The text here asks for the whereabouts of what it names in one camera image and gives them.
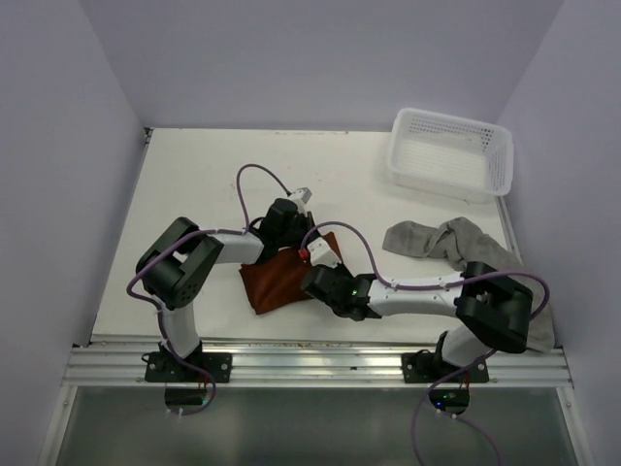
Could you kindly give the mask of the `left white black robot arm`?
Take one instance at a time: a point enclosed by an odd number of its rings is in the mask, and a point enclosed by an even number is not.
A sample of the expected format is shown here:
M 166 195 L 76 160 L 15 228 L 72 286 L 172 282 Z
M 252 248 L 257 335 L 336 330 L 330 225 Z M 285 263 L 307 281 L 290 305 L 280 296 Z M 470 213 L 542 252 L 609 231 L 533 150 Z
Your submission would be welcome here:
M 306 300 L 301 281 L 309 267 L 298 248 L 313 225 L 304 202 L 292 198 L 276 199 L 242 230 L 203 230 L 185 216 L 174 220 L 140 258 L 126 288 L 157 312 L 162 341 L 147 360 L 149 372 L 184 382 L 212 378 L 192 304 L 216 265 L 239 265 L 246 298 L 259 316 Z

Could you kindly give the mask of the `rust brown towel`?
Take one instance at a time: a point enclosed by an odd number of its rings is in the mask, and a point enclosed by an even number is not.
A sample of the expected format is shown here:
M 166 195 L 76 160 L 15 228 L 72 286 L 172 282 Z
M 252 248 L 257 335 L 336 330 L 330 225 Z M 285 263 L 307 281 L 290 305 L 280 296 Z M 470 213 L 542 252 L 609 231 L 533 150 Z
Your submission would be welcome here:
M 241 275 L 247 300 L 254 313 L 265 315 L 290 304 L 309 301 L 302 280 L 311 270 L 297 250 L 280 250 L 266 263 L 242 265 Z

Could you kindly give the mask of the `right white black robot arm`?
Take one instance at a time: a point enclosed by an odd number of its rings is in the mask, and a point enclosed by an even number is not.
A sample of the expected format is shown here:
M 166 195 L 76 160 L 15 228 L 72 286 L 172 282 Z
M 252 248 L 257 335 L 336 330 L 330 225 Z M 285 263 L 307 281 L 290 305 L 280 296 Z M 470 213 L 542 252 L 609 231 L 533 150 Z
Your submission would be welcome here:
M 382 283 L 375 274 L 352 275 L 344 265 L 313 266 L 301 289 L 336 316 L 362 321 L 389 316 L 454 317 L 460 325 L 441 333 L 433 352 L 415 365 L 432 378 L 454 381 L 467 366 L 491 350 L 520 354 L 527 349 L 533 306 L 530 288 L 482 262 L 462 274 Z

